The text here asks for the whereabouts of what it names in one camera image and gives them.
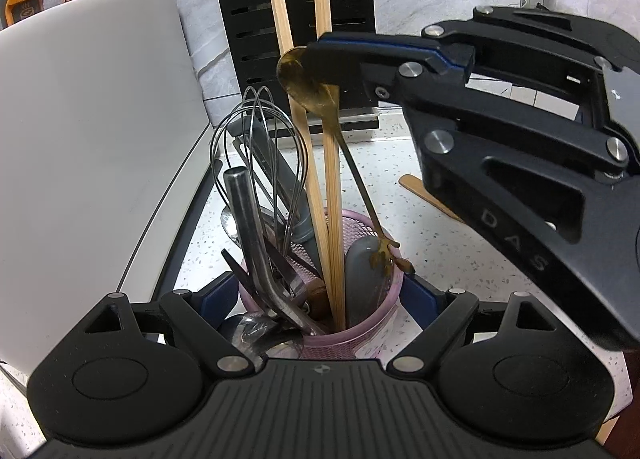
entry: kitchen utensil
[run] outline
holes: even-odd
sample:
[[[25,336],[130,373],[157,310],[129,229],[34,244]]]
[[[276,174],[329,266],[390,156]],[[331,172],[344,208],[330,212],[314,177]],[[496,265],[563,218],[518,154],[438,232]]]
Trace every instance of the kitchen utensil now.
[[[222,254],[222,258],[225,259],[226,265],[229,266],[229,268],[231,269],[231,272],[234,274],[236,279],[238,279],[238,282],[241,283],[242,287],[244,287],[247,293],[251,295],[251,297],[255,300],[255,302],[258,304],[260,309],[262,309],[262,311],[264,312],[267,312],[268,310],[267,305],[262,301],[262,298],[260,298],[260,295],[258,295],[258,292],[255,288],[254,281],[251,279],[251,277],[249,277],[247,272],[244,269],[242,269],[242,266],[238,264],[236,259],[234,259],[231,256],[231,254],[229,254],[229,252],[226,251],[226,249],[223,249],[220,253]]]
[[[229,135],[235,137],[236,140],[253,140],[250,149],[253,152],[254,159],[268,178],[269,176],[276,176],[275,184],[277,194],[289,211],[289,214],[294,216],[294,223],[291,229],[291,242],[302,245],[316,269],[321,269],[318,245],[314,235],[314,226],[311,220],[311,212],[309,211],[306,192],[291,167],[285,161],[280,150],[278,150],[271,140],[264,124],[261,121],[252,121],[252,118],[249,116],[244,116],[231,122],[226,130]],[[302,190],[298,200],[298,208],[292,210],[291,204],[294,192],[298,187]]]
[[[305,47],[294,47],[280,57],[276,70],[278,81],[287,93],[289,93],[289,95],[297,102],[301,103],[306,109],[310,110],[320,118],[328,118],[326,126],[331,129],[338,140],[338,144],[342,149],[344,158],[347,160],[347,165],[353,174],[353,178],[356,182],[362,200],[367,208],[367,213],[369,214],[374,229],[376,230],[376,234],[380,239],[379,251],[372,259],[371,265],[375,266],[378,260],[385,262],[386,276],[391,272],[391,261],[395,262],[402,271],[406,273],[414,273],[414,267],[407,259],[396,258],[391,253],[390,246],[393,248],[399,248],[400,244],[387,237],[382,230],[380,220],[376,215],[376,210],[369,198],[367,187],[362,180],[358,167],[353,160],[349,147],[347,146],[347,142],[344,140],[344,136],[342,135],[340,122],[338,121],[338,116],[336,114],[337,104],[334,102],[330,89],[328,89],[328,86],[320,84],[310,78],[302,67],[302,63],[300,63],[300,58],[302,57],[305,49]]]
[[[306,284],[306,303],[309,316],[314,320],[320,321],[331,316],[331,304],[322,279],[313,279]]]
[[[431,195],[427,190],[425,190],[424,186],[422,185],[422,181],[420,181],[415,175],[405,174],[398,180],[398,183],[410,192],[416,194],[419,198],[424,199],[429,204],[435,206],[438,210],[451,217],[453,220],[457,220],[458,222],[462,222],[463,224],[465,223],[464,220],[458,217],[444,204],[438,201],[433,195]]]
[[[268,240],[265,239],[264,245],[267,249],[267,255],[271,259],[271,263],[280,273],[284,282],[285,289],[289,293],[289,299],[297,306],[302,306],[306,301],[306,286],[302,280],[302,277],[293,269],[293,266],[289,264],[281,254],[279,254],[277,248],[273,246]]]
[[[262,219],[264,222],[273,230],[273,212],[260,206],[260,213],[262,214]],[[236,226],[236,220],[234,219],[233,214],[231,213],[231,208],[229,206],[225,206],[222,208],[220,212],[220,225],[222,229],[226,233],[226,236],[229,237],[231,242],[233,242],[238,248],[240,247],[240,240],[238,239],[238,227]]]
[[[273,21],[276,28],[280,55],[284,55],[284,53],[293,47],[293,38],[291,37],[291,28],[289,26],[289,15],[287,14],[287,3],[285,0],[270,1],[271,9],[273,10]],[[309,134],[309,125],[306,120],[306,110],[291,97],[289,97],[289,107],[291,109],[291,119],[300,132],[306,151],[309,154],[308,171],[306,174],[306,182],[304,183],[309,201],[309,208],[311,210],[311,220],[314,225],[316,243],[318,243],[318,254],[321,262],[321,268],[319,268],[319,270],[322,271],[322,277],[324,278],[327,291],[331,291],[332,282],[331,262],[329,256],[329,233],[326,227],[324,203],[320,192],[320,182],[318,181],[318,172],[316,171],[316,161],[313,156],[314,152],[311,144],[311,135]]]
[[[238,227],[240,246],[249,276],[254,279],[260,297],[282,317],[303,333],[320,335],[324,331],[316,322],[293,305],[276,283],[269,265],[254,188],[248,168],[230,168],[224,172],[231,211]]]
[[[331,31],[330,0],[314,0],[316,9],[316,35],[320,38]],[[326,213],[329,229],[329,257],[331,262],[331,289],[334,322],[338,331],[344,330],[344,242],[342,239],[342,186],[340,184],[340,150],[334,135],[334,118],[338,117],[338,87],[328,86],[335,110],[322,118],[322,147],[324,148],[324,181],[326,184]]]
[[[222,147],[224,156],[226,158],[226,163],[231,166],[229,161],[228,153],[227,153],[227,139],[228,135],[227,127],[233,122],[235,119],[238,119],[244,115],[250,116],[250,121],[261,121],[266,122],[266,118],[271,118],[274,121],[279,121],[284,125],[284,128],[290,134],[295,147],[296,147],[296,155],[297,163],[296,163],[296,182],[298,182],[298,186],[294,188],[292,193],[292,211],[297,210],[298,200],[300,199],[300,194],[302,193],[302,183],[306,179],[306,167],[308,165],[308,153],[306,151],[306,146],[302,142],[302,138],[300,136],[300,132],[295,127],[295,125],[291,122],[290,118],[277,106],[273,105],[273,98],[271,96],[271,92],[267,87],[261,87],[258,90],[255,90],[253,87],[247,87],[245,92],[242,95],[242,101],[236,105],[233,110],[225,116],[225,118],[220,121],[220,124],[215,128],[213,138],[211,139],[211,144],[209,147],[210,150],[210,162],[213,163],[214,154],[216,151],[220,150]],[[282,218],[285,222],[285,230],[284,235],[279,233],[277,240],[280,249],[286,251],[286,248],[289,248],[290,243],[290,235],[292,230],[292,225],[294,223],[294,217],[289,216],[285,218],[278,208],[278,196],[276,193],[276,186],[273,185],[272,192],[269,192],[260,182],[257,173],[254,171],[254,154],[251,150],[247,149],[247,147],[251,147],[253,145],[251,137],[248,139],[243,139],[244,150],[239,147],[241,144],[239,140],[234,140],[233,144],[236,146],[236,150],[239,150],[239,154],[241,155],[242,161],[245,162],[247,168],[250,171],[252,177],[252,188],[254,191],[254,195],[257,201],[257,187],[259,185],[261,190],[265,193],[268,198],[271,206],[273,207],[273,211],[276,212],[278,217]],[[276,177],[272,176],[271,179],[274,183],[276,183]],[[214,180],[216,189],[220,193],[223,198],[225,204],[228,204],[228,200],[226,199],[225,189],[220,182],[219,178]]]
[[[266,357],[296,359],[302,353],[300,331],[283,331],[276,321],[259,313],[231,316],[220,324],[218,333],[251,360],[256,371]]]
[[[366,320],[378,308],[385,293],[385,265],[370,262],[378,252],[377,237],[367,235],[355,241],[344,258],[344,303],[347,327]]]
[[[362,236],[376,234],[369,217],[350,210],[342,211],[342,229],[346,249]],[[391,250],[397,257],[400,257],[400,252],[396,248],[391,248]],[[313,280],[312,276],[301,273],[306,283]],[[378,344],[384,344],[385,337],[376,338],[374,346],[369,343],[372,342],[373,336],[382,336],[384,333],[380,331],[388,328],[387,324],[391,322],[396,311],[396,301],[398,301],[403,277],[404,273],[400,271],[398,266],[394,266],[393,276],[391,279],[386,279],[385,299],[369,318],[356,327],[322,336],[303,335],[302,357],[305,360],[353,360],[356,354],[359,357],[376,357],[381,348]],[[254,300],[242,287],[239,288],[239,296],[247,311],[259,311]]]
[[[260,206],[260,211],[262,213],[262,220],[264,220],[265,224],[267,224],[267,228],[273,231],[274,230],[273,212],[271,212],[267,208],[263,208],[262,206]],[[280,232],[282,232],[284,227],[280,223],[278,224],[281,227]],[[231,242],[233,242],[239,248],[240,241],[238,240],[238,229],[236,228],[236,220],[234,219],[234,216],[231,214],[231,209],[229,208],[229,206],[225,206],[224,208],[222,208],[222,211],[220,212],[220,225],[222,226],[222,229],[226,233],[226,236],[228,236]],[[315,267],[313,267],[308,262],[305,262],[303,259],[301,259],[298,255],[296,255],[290,249],[287,252],[287,257],[289,257],[296,264],[305,268],[309,273],[312,273],[315,277],[319,277],[318,270]]]

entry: whisk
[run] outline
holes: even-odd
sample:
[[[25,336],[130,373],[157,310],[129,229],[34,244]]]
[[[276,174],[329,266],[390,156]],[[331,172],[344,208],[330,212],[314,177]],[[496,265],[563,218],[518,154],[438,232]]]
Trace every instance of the whisk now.
[[[273,96],[268,87],[260,87],[258,90],[255,90],[254,87],[247,87],[244,93],[242,94],[242,101],[236,105],[233,110],[225,116],[225,118],[220,121],[220,124],[214,129],[213,137],[211,139],[211,143],[209,145],[209,162],[211,171],[214,169],[214,160],[217,149],[222,142],[222,148],[225,155],[226,163],[231,166],[229,161],[229,155],[227,151],[227,140],[228,136],[228,126],[231,122],[235,121],[238,118],[242,118],[244,122],[244,118],[249,117],[250,127],[247,131],[243,129],[242,131],[242,145],[241,148],[239,144],[234,143],[236,150],[238,150],[238,154],[244,162],[245,166],[249,169],[253,188],[254,195],[256,201],[258,201],[257,187],[264,193],[267,200],[270,202],[271,207],[273,208],[273,227],[276,233],[276,240],[281,241],[282,245],[278,248],[281,254],[286,255],[289,252],[290,242],[291,242],[291,233],[293,229],[293,225],[295,222],[295,215],[293,212],[298,210],[298,203],[300,201],[300,196],[302,195],[303,185],[306,180],[306,172],[308,168],[308,152],[306,149],[305,143],[302,141],[302,136],[298,128],[293,124],[289,116],[284,113],[282,109],[280,109],[277,105],[273,103]],[[270,176],[271,181],[271,192],[267,190],[267,187],[260,181],[260,178],[255,172],[254,168],[254,152],[252,147],[254,146],[254,122],[260,121],[266,128],[267,120],[272,119],[274,122],[274,131],[275,136],[273,139],[273,143],[275,146],[275,150],[270,151],[272,175]],[[278,123],[281,123],[284,128],[286,128],[290,137],[293,139],[295,150],[296,150],[296,167],[295,167],[295,176],[296,183],[293,187],[291,194],[291,201],[289,204],[289,214],[288,216],[284,216],[278,207],[278,164],[275,160],[278,154]],[[228,198],[226,196],[225,187],[222,185],[218,175],[213,172],[216,189],[220,193],[224,203],[228,206]],[[284,225],[284,236],[282,238],[278,237],[278,218],[280,218]],[[264,224],[264,218],[260,219],[262,224]]]

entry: wooden spatula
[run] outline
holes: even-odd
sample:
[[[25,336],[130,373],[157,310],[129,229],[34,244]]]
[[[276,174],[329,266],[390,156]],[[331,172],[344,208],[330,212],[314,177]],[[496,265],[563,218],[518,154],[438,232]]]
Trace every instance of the wooden spatula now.
[[[424,199],[429,204],[435,206],[438,210],[440,210],[445,215],[451,217],[453,220],[457,220],[458,222],[465,223],[460,217],[458,217],[455,213],[449,210],[444,204],[438,201],[433,195],[431,195],[427,190],[424,189],[422,185],[422,181],[420,181],[415,175],[405,174],[399,179],[399,184],[416,194],[419,198]]]

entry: metal screw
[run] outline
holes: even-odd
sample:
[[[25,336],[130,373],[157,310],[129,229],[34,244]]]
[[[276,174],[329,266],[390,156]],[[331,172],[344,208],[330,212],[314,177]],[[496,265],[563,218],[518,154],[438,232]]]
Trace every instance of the metal screw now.
[[[446,130],[432,130],[425,136],[424,144],[430,152],[446,154],[453,148],[453,137]]]
[[[424,367],[424,362],[415,356],[400,356],[394,360],[394,368],[401,373],[416,373]]]
[[[404,62],[398,72],[405,78],[415,78],[422,74],[422,66],[418,62]]]
[[[441,36],[444,34],[444,29],[439,25],[428,25],[422,32],[427,36]]]
[[[482,14],[491,14],[494,12],[494,8],[491,6],[476,6],[476,11]]]
[[[601,69],[607,68],[610,69],[611,68],[611,63],[609,62],[609,60],[607,60],[606,58],[603,58],[602,56],[596,56],[593,59],[594,62],[596,62],[596,65],[598,67],[600,67]]]
[[[609,139],[607,139],[607,151],[613,159],[620,163],[626,161],[626,158],[628,157],[625,144],[617,137],[609,137]]]
[[[249,366],[249,362],[242,356],[225,356],[218,360],[217,365],[221,371],[226,373],[239,373]]]
[[[381,100],[388,100],[389,91],[385,89],[385,87],[376,87],[376,96]]]

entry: pink utensil holder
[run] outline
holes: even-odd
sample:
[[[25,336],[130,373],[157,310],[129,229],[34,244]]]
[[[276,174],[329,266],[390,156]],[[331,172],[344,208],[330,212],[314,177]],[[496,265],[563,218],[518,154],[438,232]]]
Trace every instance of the pink utensil holder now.
[[[342,210],[342,229],[344,230],[345,253],[357,239],[366,235],[375,235],[369,217],[350,210]],[[294,246],[293,249],[300,257],[310,262],[302,246]],[[392,252],[400,257],[400,252],[396,248],[392,248]],[[291,264],[305,283],[313,279],[313,275],[298,264],[294,262]],[[310,360],[375,358],[382,349],[388,332],[390,332],[401,287],[402,271],[394,266],[388,293],[378,309],[369,318],[345,331],[324,336],[304,336],[302,358]],[[260,311],[254,299],[242,285],[240,285],[239,291],[242,304],[248,312]]]

